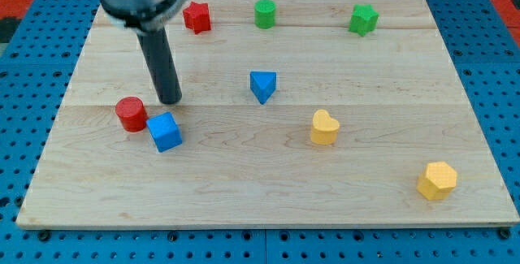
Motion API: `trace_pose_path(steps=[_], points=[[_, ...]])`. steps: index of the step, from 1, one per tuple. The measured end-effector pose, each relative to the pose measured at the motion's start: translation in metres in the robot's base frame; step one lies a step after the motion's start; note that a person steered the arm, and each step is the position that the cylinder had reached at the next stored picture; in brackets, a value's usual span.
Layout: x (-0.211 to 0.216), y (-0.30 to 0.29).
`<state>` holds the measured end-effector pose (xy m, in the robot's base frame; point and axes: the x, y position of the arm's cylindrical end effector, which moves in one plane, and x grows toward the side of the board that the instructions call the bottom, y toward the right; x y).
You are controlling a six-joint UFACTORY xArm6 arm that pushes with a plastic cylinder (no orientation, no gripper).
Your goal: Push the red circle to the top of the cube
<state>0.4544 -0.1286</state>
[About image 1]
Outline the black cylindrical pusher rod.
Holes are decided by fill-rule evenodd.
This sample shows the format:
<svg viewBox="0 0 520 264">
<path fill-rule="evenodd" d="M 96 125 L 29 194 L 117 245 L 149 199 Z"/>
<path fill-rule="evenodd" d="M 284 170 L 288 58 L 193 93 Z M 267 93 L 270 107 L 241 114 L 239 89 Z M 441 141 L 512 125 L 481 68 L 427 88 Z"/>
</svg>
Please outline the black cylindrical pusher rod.
<svg viewBox="0 0 520 264">
<path fill-rule="evenodd" d="M 138 35 L 137 39 L 158 100 L 166 105 L 179 102 L 182 92 L 166 30 L 161 28 L 156 32 Z"/>
</svg>

